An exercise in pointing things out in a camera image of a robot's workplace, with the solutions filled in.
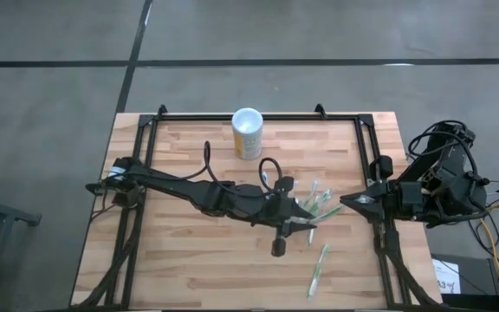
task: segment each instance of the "gray floor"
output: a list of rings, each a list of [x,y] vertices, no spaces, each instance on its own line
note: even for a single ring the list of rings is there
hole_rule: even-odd
[[[0,0],[0,61],[127,60],[142,4]],[[140,53],[297,57],[499,57],[499,1],[156,1]],[[0,202],[43,213],[38,228],[13,233],[0,311],[67,306],[93,202],[83,185],[99,175],[124,74],[0,68]],[[499,179],[496,65],[138,68],[126,110],[309,111],[315,103],[396,111],[404,143],[435,121],[462,120],[477,134],[480,173]],[[433,252],[487,257],[466,225],[427,234]]]

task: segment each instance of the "black line on floor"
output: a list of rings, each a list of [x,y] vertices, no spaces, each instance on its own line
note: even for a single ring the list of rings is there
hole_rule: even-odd
[[[130,94],[130,87],[132,86],[134,71],[136,70],[136,62],[138,61],[139,51],[141,50],[144,34],[146,33],[146,25],[152,3],[153,0],[144,1],[142,14],[139,17],[138,30],[136,31],[130,59],[128,60],[128,66],[126,67],[125,79],[122,81],[122,87],[120,88],[119,100],[117,101],[117,107],[115,109],[116,113],[124,113],[126,109],[126,102],[128,101],[128,95]]]
[[[499,58],[440,59],[254,59],[254,60],[146,60],[139,68],[221,68],[285,66],[435,66],[499,65]]]
[[[119,68],[128,61],[0,61],[0,68]]]

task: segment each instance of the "butcher block tabletop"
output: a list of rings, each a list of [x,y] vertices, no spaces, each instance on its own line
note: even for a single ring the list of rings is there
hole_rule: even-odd
[[[396,116],[392,112],[372,114],[380,151],[392,157],[396,176],[407,166]],[[116,158],[132,155],[138,118],[139,114],[117,115],[102,176],[107,176]],[[298,181],[297,198],[306,198],[314,180],[319,183],[318,191],[331,189],[333,199],[325,209],[334,207],[340,195],[365,189],[352,121],[266,120],[262,155],[256,160],[237,158],[228,121],[160,121],[158,125],[153,169],[177,176],[196,172],[204,165],[203,148],[208,140],[211,168],[221,180],[260,185],[259,160],[272,157],[278,160],[284,175]],[[140,155],[146,154],[147,140],[148,135]],[[372,161],[369,141],[366,143]],[[265,171],[270,180],[276,180],[270,164]],[[200,179],[210,177],[204,173],[193,180]],[[111,198],[107,197],[106,205],[110,205]],[[94,210],[99,210],[101,204],[98,198]],[[71,303],[85,299],[109,268],[119,219],[120,208],[113,208],[89,226]],[[441,302],[423,225],[397,222],[397,227],[405,264],[429,295]],[[274,237],[273,228],[207,217],[184,200],[149,191],[130,309],[386,306],[379,261],[373,251],[373,228],[361,215],[344,208],[319,224],[309,247],[307,232],[293,234],[286,239],[283,257],[270,254]],[[330,253],[323,264],[316,294],[308,300],[309,285],[324,244],[330,246]],[[125,271],[123,265],[116,302],[120,301]],[[391,276],[395,296],[399,297],[393,268]]]

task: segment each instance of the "white cup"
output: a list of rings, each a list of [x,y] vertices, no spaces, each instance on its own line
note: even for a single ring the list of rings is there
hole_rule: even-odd
[[[238,109],[232,115],[232,132],[236,155],[241,159],[256,159],[261,155],[263,116],[253,108]]]

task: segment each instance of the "wooden table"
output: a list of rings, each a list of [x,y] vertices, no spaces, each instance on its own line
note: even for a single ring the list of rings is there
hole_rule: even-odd
[[[394,113],[373,113],[380,151],[394,161],[395,174],[407,163]],[[118,114],[103,175],[113,161],[130,156],[138,114]],[[266,121],[262,157],[277,159],[285,175],[298,180],[295,196],[305,198],[313,180],[330,188],[331,205],[365,187],[353,123],[349,121]],[[211,166],[219,179],[260,185],[258,160],[238,159],[229,122],[159,122],[152,167],[178,176],[203,166],[211,143]],[[370,148],[369,159],[372,159]],[[274,170],[266,170],[275,179]],[[198,179],[209,179],[207,173]],[[97,201],[95,210],[101,202]],[[83,300],[108,269],[120,209],[90,226],[73,303]],[[405,264],[437,301],[441,296],[422,224],[397,222]],[[373,230],[350,209],[321,224],[307,247],[306,232],[287,239],[284,257],[270,255],[272,228],[210,218],[188,202],[149,191],[133,280],[131,309],[356,309],[384,308]],[[330,246],[313,300],[306,294],[324,244]],[[394,292],[397,279],[391,270]],[[122,293],[120,276],[116,301]]]

